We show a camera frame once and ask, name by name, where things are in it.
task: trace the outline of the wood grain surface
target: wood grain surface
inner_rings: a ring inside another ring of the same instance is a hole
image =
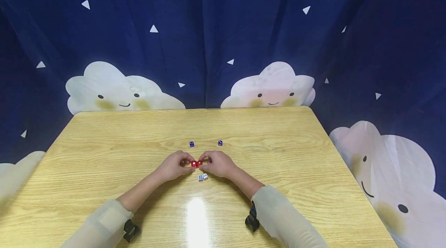
[[[284,193],[330,247],[396,247],[308,107],[79,113],[1,213],[0,247],[58,247],[168,154],[216,149]],[[246,228],[234,184],[199,174],[157,189],[134,217],[141,235],[118,247],[282,247]]]

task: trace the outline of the black wrist strap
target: black wrist strap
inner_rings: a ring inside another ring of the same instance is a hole
[[[132,242],[140,232],[140,228],[132,222],[132,219],[129,219],[127,220],[127,222],[125,222],[123,238],[127,242]]]
[[[255,232],[260,227],[260,222],[257,220],[256,205],[253,201],[251,203],[252,207],[249,210],[249,215],[245,219],[245,224],[252,232]]]

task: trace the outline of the hand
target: hand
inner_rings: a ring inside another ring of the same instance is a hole
[[[228,178],[231,172],[237,168],[231,157],[222,151],[206,151],[198,160],[203,161],[206,158],[208,158],[208,164],[199,166],[200,170],[219,177]]]
[[[167,156],[164,162],[156,168],[155,172],[164,182],[174,180],[181,175],[195,171],[193,167],[184,166],[190,164],[192,161],[194,161],[194,158],[189,153],[179,150]]]

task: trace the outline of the beige sleeve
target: beige sleeve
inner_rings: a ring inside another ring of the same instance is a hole
[[[115,248],[124,235],[125,222],[132,217],[119,201],[106,201],[61,248]]]
[[[287,248],[328,248],[325,240],[282,195],[272,186],[264,186],[252,197],[257,219],[271,237]]]

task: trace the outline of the fabric backdrop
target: fabric backdrop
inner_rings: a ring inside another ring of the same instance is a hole
[[[0,7],[3,201],[80,111],[306,105],[400,248],[446,243],[446,0]]]

